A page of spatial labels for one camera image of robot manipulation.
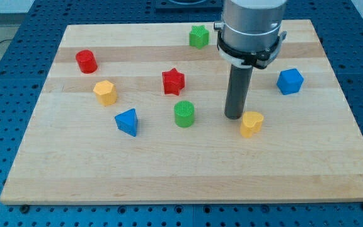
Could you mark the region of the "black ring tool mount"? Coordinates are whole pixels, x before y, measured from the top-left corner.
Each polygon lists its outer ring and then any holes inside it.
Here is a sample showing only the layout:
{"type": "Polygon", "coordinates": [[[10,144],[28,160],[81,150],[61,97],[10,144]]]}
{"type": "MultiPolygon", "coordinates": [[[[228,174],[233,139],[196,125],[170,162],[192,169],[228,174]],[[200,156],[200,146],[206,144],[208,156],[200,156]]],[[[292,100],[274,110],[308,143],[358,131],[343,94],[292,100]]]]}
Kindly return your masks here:
{"type": "Polygon", "coordinates": [[[283,31],[277,36],[275,43],[271,47],[266,48],[261,52],[243,52],[228,46],[222,39],[222,31],[218,31],[217,49],[219,51],[219,55],[224,60],[230,62],[233,66],[241,69],[248,69],[249,67],[265,69],[277,58],[286,35],[287,32],[283,31]]]}

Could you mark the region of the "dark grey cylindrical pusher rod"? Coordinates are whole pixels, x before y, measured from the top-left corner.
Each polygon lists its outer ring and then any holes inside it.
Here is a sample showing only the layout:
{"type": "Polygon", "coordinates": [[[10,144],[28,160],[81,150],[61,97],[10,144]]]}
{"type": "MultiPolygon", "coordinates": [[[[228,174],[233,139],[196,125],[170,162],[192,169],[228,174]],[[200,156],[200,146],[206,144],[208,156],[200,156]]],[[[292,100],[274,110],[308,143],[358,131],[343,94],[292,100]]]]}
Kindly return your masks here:
{"type": "Polygon", "coordinates": [[[231,66],[224,109],[227,118],[236,120],[242,116],[252,72],[252,66],[249,68],[231,66]]]}

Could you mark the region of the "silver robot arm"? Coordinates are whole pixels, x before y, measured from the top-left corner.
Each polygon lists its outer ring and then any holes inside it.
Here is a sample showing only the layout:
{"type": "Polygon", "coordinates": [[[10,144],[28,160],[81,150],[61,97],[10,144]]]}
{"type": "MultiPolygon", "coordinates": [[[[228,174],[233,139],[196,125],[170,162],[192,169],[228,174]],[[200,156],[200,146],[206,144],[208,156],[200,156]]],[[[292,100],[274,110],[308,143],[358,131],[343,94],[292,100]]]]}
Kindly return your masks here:
{"type": "Polygon", "coordinates": [[[287,0],[225,0],[214,22],[219,55],[231,64],[224,114],[239,119],[254,68],[278,56],[287,32],[280,31],[287,0]]]}

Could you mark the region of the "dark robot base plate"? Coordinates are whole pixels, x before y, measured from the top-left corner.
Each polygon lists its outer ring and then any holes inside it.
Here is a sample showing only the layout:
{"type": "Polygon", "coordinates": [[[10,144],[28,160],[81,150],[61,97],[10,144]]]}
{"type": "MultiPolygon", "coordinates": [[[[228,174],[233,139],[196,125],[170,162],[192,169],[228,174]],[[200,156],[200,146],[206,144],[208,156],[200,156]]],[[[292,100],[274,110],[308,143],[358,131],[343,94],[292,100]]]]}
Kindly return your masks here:
{"type": "Polygon", "coordinates": [[[221,9],[223,0],[154,0],[156,11],[221,9]]]}

